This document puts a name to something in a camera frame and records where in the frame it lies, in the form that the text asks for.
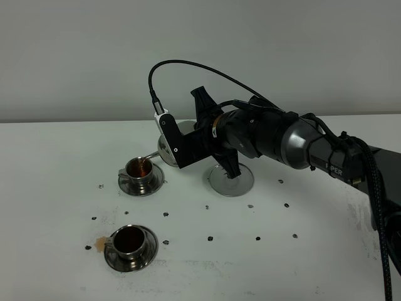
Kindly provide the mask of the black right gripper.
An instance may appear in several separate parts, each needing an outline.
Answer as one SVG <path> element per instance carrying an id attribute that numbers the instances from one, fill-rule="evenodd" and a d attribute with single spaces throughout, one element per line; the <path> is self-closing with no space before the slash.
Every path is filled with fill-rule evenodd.
<path id="1" fill-rule="evenodd" d="M 212 136 L 212 122 L 219 116 L 219 106 L 201 86 L 191 91 L 195 101 L 196 121 L 177 123 L 175 161 L 179 168 L 187 167 L 208 157 L 213 157 L 225 170 L 229 179 L 241 175 L 238 152 L 225 149 Z"/>

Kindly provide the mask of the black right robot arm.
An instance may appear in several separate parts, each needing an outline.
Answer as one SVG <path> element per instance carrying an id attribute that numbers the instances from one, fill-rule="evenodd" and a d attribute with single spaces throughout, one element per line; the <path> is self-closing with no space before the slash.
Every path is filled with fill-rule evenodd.
<path id="1" fill-rule="evenodd" d="M 179 167 L 206 157 L 222 164 L 229 177 L 240 174 L 238 156 L 269 157 L 293 169 L 319 169 L 370 198 L 372 222 L 392 235 L 400 230 L 400 154 L 368 145 L 346 132 L 335 135 L 313 114 L 284 112 L 252 97 L 231 100 L 223 111 L 203 87 L 192 91 L 196 122 L 183 134 L 166 117 L 164 134 Z"/>

